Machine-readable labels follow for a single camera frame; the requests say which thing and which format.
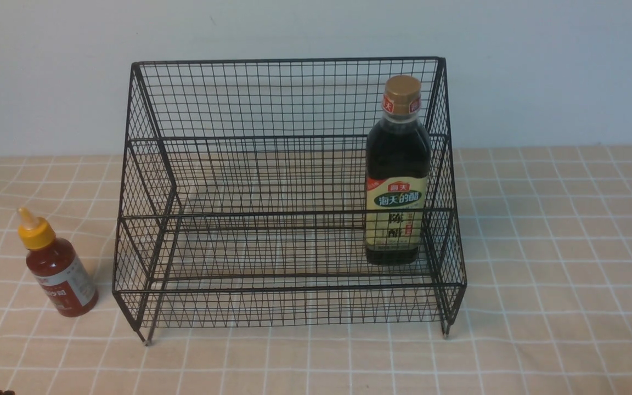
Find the wire rack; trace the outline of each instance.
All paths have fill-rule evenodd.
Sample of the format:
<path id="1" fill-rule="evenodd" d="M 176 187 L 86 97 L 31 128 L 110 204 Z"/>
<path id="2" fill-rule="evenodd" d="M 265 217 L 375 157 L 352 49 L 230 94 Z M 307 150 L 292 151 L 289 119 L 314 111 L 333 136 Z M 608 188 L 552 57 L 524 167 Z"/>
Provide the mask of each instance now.
<path id="1" fill-rule="evenodd" d="M 422 84 L 419 258 L 364 255 L 364 147 L 389 77 Z M 155 328 L 441 321 L 466 274 L 443 58 L 133 63 L 113 294 Z"/>

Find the dark liquid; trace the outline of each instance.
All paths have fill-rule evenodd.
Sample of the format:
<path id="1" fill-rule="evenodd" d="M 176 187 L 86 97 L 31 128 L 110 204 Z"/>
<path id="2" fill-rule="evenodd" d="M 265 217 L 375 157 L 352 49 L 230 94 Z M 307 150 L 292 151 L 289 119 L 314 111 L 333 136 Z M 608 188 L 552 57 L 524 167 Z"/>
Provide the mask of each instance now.
<path id="1" fill-rule="evenodd" d="M 425 178 L 431 168 L 431 139 L 417 118 L 398 123 L 383 117 L 367 136 L 365 160 L 369 178 Z M 375 265 L 401 265 L 416 260 L 419 247 L 376 251 L 365 246 L 365 255 Z"/>

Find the chili sauce bottle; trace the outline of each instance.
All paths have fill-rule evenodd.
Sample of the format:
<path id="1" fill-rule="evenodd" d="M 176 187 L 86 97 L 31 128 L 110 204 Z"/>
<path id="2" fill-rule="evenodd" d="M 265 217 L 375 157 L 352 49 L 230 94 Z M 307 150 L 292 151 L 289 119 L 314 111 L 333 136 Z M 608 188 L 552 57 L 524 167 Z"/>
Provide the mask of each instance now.
<path id="1" fill-rule="evenodd" d="M 367 136 L 365 254 L 375 265 L 411 263 L 418 257 L 421 209 L 431 167 L 431 140 L 419 121 L 421 82 L 409 75 L 389 78 L 383 116 Z"/>
<path id="2" fill-rule="evenodd" d="M 18 235 L 29 251 L 26 265 L 58 313 L 78 317 L 89 312 L 99 300 L 99 292 L 75 248 L 69 241 L 55 237 L 45 218 L 34 217 L 25 207 L 18 213 Z"/>

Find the rack leg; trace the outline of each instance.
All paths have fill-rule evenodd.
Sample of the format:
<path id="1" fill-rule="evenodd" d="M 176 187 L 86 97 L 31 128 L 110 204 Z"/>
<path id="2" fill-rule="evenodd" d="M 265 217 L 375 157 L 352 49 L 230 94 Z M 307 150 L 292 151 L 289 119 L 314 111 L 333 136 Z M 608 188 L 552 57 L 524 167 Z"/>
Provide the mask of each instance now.
<path id="1" fill-rule="evenodd" d="M 148 331 L 148 339 L 143 340 L 144 346 L 149 346 L 153 343 L 153 334 L 155 334 L 155 320 L 153 320 L 153 325 L 150 327 L 150 330 Z"/>
<path id="2" fill-rule="evenodd" d="M 140 333 L 140 328 L 138 328 L 136 331 L 136 335 L 138 335 L 138 337 L 140 337 L 141 342 L 143 342 L 144 346 L 148 346 L 150 345 L 150 339 L 145 339 L 145 336 L 143 336 L 143 333 Z"/>
<path id="3" fill-rule="evenodd" d="M 443 339 L 447 339 L 450 335 L 450 327 L 451 325 L 446 321 L 441 321 L 441 330 L 443 332 Z"/>

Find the plastic squeeze bottle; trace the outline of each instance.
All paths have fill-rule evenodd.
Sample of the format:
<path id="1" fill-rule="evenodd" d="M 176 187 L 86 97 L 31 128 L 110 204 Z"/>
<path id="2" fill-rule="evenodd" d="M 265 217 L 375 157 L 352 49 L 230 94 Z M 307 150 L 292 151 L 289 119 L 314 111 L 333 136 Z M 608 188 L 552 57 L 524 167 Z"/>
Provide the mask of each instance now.
<path id="1" fill-rule="evenodd" d="M 28 249 L 26 265 L 43 292 L 65 317 L 89 312 L 99 293 L 72 244 L 55 237 L 45 218 L 35 217 L 27 208 L 18 209 L 21 225 L 18 235 Z"/>

